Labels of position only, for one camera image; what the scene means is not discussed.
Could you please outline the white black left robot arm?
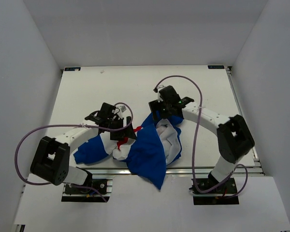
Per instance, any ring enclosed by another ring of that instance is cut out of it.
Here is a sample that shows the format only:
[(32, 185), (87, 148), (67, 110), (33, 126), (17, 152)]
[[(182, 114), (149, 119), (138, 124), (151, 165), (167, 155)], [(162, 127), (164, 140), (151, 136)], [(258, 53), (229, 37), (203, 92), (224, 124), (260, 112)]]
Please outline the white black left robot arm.
[(94, 111), (79, 125), (56, 137), (43, 137), (37, 147), (30, 172), (47, 182), (58, 186), (62, 183), (76, 185), (82, 193), (92, 189), (92, 174), (69, 165), (70, 155), (88, 140), (108, 131), (110, 139), (119, 141), (125, 137), (136, 139), (133, 131), (133, 114), (124, 116), (130, 109), (123, 102), (110, 105), (103, 103), (101, 109)]

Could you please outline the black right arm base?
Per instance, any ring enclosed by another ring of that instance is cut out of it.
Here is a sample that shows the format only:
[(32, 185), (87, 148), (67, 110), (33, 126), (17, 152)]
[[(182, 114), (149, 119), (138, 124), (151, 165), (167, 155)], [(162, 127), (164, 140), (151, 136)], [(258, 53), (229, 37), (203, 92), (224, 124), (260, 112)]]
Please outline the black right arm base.
[(209, 193), (200, 193), (192, 184), (189, 188), (194, 205), (239, 205), (238, 190), (234, 178)]

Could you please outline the blue white red jacket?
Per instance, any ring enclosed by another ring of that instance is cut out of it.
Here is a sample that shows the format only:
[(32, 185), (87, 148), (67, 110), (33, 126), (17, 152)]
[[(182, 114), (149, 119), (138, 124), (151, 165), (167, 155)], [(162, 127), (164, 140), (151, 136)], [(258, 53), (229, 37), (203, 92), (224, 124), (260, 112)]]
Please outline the blue white red jacket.
[(111, 140), (110, 132), (103, 132), (79, 146), (73, 154), (74, 160), (77, 164), (92, 164), (111, 155), (113, 159), (126, 163), (132, 174), (161, 189), (167, 165), (181, 157), (181, 130), (178, 125), (182, 121), (178, 116), (154, 121), (149, 115), (133, 130), (136, 139), (115, 141)]

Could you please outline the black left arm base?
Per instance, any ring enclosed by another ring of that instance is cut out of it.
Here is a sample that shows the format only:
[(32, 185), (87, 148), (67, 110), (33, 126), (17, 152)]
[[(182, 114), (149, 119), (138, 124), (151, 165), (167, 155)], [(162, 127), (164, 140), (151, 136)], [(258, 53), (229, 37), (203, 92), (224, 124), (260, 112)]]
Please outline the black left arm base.
[(112, 179), (92, 179), (89, 187), (80, 188), (65, 184), (61, 197), (62, 202), (72, 203), (107, 203), (112, 192)]

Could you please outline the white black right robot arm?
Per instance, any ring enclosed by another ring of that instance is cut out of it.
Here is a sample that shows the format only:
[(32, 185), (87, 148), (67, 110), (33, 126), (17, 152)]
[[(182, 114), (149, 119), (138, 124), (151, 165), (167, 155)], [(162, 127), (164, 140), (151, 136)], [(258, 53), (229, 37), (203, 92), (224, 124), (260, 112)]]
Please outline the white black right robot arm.
[(181, 119), (195, 122), (212, 132), (217, 137), (220, 157), (208, 175), (208, 189), (196, 190), (201, 193), (221, 192), (226, 187), (226, 181), (231, 177), (238, 162), (254, 147), (255, 142), (241, 115), (224, 116), (201, 107), (194, 99), (181, 98), (173, 86), (158, 86), (154, 88), (158, 97), (149, 102), (153, 119), (177, 116)]

